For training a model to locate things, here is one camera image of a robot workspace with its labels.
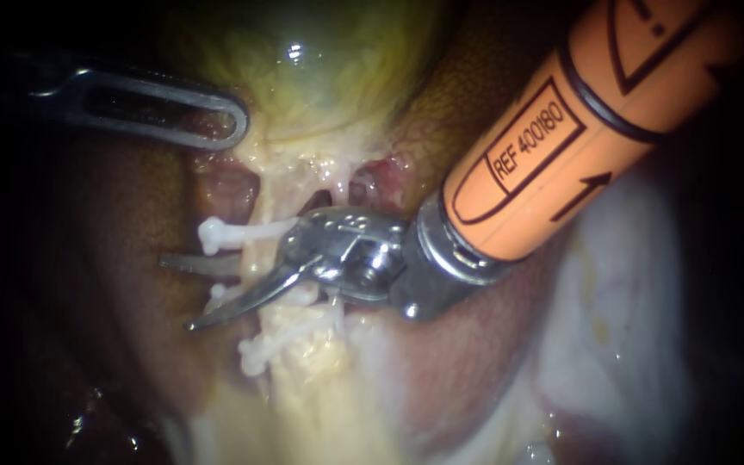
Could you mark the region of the left arm instrument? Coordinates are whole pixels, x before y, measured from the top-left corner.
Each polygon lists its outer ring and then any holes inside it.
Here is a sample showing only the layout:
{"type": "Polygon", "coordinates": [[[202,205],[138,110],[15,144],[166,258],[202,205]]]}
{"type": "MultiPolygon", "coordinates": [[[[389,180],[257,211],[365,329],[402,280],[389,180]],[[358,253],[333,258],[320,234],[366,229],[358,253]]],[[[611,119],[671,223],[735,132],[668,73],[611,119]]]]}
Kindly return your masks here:
{"type": "Polygon", "coordinates": [[[3,108],[22,119],[83,120],[85,64],[69,53],[15,52],[4,60],[3,108]]]}

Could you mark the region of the right arm instrument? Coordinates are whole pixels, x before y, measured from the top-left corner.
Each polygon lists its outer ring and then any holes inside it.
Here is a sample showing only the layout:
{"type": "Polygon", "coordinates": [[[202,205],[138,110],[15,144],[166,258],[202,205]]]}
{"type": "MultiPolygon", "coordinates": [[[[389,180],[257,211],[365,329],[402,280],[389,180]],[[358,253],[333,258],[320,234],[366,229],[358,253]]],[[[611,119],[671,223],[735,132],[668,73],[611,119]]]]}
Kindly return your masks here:
{"type": "Polygon", "coordinates": [[[466,245],[434,193],[411,220],[369,208],[314,209],[282,240],[279,270],[282,291],[313,282],[345,301],[428,321],[500,281],[510,266],[466,245]]]}

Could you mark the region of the left arm instrument jaw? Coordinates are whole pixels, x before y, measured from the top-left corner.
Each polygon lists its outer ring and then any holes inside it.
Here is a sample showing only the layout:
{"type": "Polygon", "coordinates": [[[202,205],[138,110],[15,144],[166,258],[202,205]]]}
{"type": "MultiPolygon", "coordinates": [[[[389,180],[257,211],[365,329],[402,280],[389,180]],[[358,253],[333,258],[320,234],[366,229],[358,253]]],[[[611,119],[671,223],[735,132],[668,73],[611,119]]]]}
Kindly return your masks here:
{"type": "Polygon", "coordinates": [[[94,68],[76,69],[49,90],[28,92],[28,107],[49,121],[205,151],[236,146],[250,125],[247,108],[234,96],[94,68]],[[224,129],[216,135],[190,129],[183,119],[192,115],[220,116],[224,129]]]}

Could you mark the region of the right arm instrument jaw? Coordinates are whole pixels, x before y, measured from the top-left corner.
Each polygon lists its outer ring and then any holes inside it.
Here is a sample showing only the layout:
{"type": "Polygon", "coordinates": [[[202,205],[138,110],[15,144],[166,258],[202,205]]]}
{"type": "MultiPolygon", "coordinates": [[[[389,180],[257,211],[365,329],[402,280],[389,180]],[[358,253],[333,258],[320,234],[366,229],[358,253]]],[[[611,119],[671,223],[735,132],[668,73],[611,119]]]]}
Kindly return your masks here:
{"type": "Polygon", "coordinates": [[[158,257],[158,265],[168,270],[190,273],[213,278],[232,278],[239,275],[241,254],[223,256],[195,256],[163,253],[158,257]]]}
{"type": "Polygon", "coordinates": [[[189,320],[184,329],[192,332],[227,324],[264,307],[287,293],[304,278],[308,278],[313,266],[321,260],[321,254],[298,260],[282,259],[261,282],[246,290],[240,297],[189,320]]]}

